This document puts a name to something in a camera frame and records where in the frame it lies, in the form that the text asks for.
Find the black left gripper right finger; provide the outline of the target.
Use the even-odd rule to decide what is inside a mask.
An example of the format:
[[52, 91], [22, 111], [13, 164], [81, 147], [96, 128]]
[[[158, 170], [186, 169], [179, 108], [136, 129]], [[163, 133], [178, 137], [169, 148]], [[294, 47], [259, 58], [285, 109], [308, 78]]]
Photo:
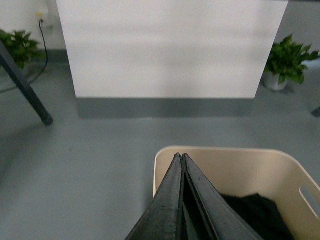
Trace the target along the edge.
[[199, 240], [260, 240], [256, 233], [223, 199], [190, 156], [181, 157], [183, 203]]

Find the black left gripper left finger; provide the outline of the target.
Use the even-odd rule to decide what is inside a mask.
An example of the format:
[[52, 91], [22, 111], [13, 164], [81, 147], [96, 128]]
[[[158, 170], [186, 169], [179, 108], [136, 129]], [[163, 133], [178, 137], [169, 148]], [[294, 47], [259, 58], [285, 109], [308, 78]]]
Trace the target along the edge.
[[185, 172], [177, 153], [147, 210], [127, 240], [179, 240], [182, 236]]

